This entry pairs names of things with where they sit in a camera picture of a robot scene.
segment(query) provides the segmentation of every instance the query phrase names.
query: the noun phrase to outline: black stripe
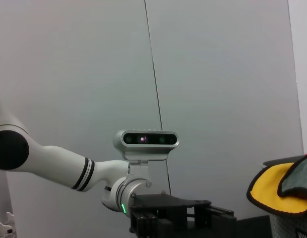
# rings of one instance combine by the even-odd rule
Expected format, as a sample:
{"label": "black stripe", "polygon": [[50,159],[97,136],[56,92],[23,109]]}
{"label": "black stripe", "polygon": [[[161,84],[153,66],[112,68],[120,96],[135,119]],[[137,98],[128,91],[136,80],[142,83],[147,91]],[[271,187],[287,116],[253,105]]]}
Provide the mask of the black stripe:
{"label": "black stripe", "polygon": [[111,187],[106,186],[106,187],[105,187],[105,190],[107,190],[107,191],[109,191],[109,192],[110,192],[110,191],[112,190],[112,188],[111,188]]}
{"label": "black stripe", "polygon": [[84,175],[86,173],[87,170],[87,166],[88,166],[88,159],[85,157],[85,165],[84,165],[84,169],[83,172],[81,173],[79,179],[77,180],[76,184],[74,185],[74,187],[72,187],[72,189],[77,189],[77,187],[79,186],[79,184],[82,182]]}
{"label": "black stripe", "polygon": [[79,192],[83,191],[84,188],[88,185],[89,181],[90,181],[90,178],[92,177],[93,175],[93,172],[94,172],[94,167],[95,167],[95,162],[93,160],[91,160],[92,162],[92,167],[90,168],[90,172],[89,172],[89,175],[87,177],[87,180],[85,181],[85,183],[83,184],[83,186],[78,190]]}

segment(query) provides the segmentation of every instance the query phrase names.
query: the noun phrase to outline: white robotic arm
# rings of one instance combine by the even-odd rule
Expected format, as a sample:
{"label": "white robotic arm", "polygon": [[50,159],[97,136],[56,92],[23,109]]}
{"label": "white robotic arm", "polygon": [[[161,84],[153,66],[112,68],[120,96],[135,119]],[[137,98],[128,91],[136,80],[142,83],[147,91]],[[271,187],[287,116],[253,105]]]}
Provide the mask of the white robotic arm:
{"label": "white robotic arm", "polygon": [[114,136],[113,144],[127,162],[94,162],[60,147],[42,146],[0,103],[0,170],[30,172],[82,192],[105,180],[102,203],[129,216],[135,194],[164,191],[159,184],[152,185],[148,161],[167,159],[179,138],[168,131],[126,130]]}
{"label": "white robotic arm", "polygon": [[105,180],[103,204],[121,211],[111,201],[111,188],[127,175],[128,162],[94,162],[56,146],[42,146],[27,133],[25,126],[0,103],[0,170],[30,172],[77,191],[88,191]]}

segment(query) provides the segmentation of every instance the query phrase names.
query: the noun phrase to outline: vertical line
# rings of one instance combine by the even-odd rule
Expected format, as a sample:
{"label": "vertical line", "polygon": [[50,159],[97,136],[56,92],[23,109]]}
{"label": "vertical line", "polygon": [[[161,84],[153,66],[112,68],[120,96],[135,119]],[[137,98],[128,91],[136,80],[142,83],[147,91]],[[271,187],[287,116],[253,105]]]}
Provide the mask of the vertical line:
{"label": "vertical line", "polygon": [[[159,117],[160,117],[160,126],[161,126],[161,130],[163,130],[162,118],[161,118],[161,109],[160,109],[160,100],[159,100],[158,86],[157,86],[157,78],[156,78],[156,74],[155,74],[155,67],[154,67],[154,60],[153,60],[152,42],[151,42],[151,35],[150,35],[149,19],[148,19],[148,11],[147,11],[147,3],[146,3],[146,0],[144,0],[144,8],[145,8],[145,14],[146,14],[147,25],[148,25],[148,33],[149,33],[149,41],[150,41],[150,50],[151,50],[151,58],[152,58],[152,67],[153,67],[153,75],[154,75],[154,83],[155,83],[155,90],[156,90],[157,99],[158,99],[158,109],[159,109]],[[166,166],[167,166],[168,183],[169,183],[170,195],[172,195],[172,192],[171,192],[171,184],[170,184],[170,176],[169,176],[169,168],[168,168],[168,161],[167,161],[167,159],[165,160],[165,162],[166,162]]]}
{"label": "vertical line", "polygon": [[299,107],[299,119],[300,119],[300,128],[301,128],[301,142],[302,142],[302,152],[304,154],[304,145],[303,145],[303,131],[302,131],[302,121],[301,121],[301,112],[300,112],[300,102],[299,102],[299,91],[298,91],[298,80],[297,80],[297,72],[296,72],[296,59],[294,57],[294,48],[293,48],[293,36],[292,36],[292,27],[291,27],[291,17],[290,17],[290,1],[288,1],[288,15],[289,15],[289,24],[290,24],[290,34],[291,34],[291,45],[292,45],[292,54],[293,54],[293,64],[294,64],[294,74],[296,78],[297,85],[297,97],[298,97],[298,107]]}

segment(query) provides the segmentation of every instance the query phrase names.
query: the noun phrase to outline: white wall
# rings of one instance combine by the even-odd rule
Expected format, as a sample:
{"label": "white wall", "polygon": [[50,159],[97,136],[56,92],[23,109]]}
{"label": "white wall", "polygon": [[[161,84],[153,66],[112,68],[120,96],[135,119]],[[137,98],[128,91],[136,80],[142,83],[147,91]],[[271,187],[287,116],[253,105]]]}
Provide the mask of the white wall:
{"label": "white wall", "polygon": [[148,0],[172,195],[209,199],[239,219],[258,164],[302,154],[286,0]]}
{"label": "white wall", "polygon": [[1,223],[7,221],[7,216],[6,216],[7,212],[13,213],[9,188],[8,188],[8,181],[6,178],[6,172],[0,171],[0,222]]}
{"label": "white wall", "polygon": [[289,0],[304,152],[307,153],[307,0]]}
{"label": "white wall", "polygon": [[[160,128],[144,2],[0,0],[0,96],[42,145],[95,161],[121,159],[124,128]],[[168,188],[165,162],[150,166]],[[19,238],[134,237],[100,201],[8,173]]]}

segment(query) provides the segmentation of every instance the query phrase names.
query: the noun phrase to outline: gray cloth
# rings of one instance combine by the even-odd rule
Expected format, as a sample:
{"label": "gray cloth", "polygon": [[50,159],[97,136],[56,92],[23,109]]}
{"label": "gray cloth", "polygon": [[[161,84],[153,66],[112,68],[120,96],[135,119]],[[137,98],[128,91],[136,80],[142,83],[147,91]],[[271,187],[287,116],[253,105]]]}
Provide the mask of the gray cloth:
{"label": "gray cloth", "polygon": [[286,173],[287,178],[281,183],[281,192],[298,188],[307,189],[307,158],[303,161],[296,162],[298,165],[291,171],[291,168]]}

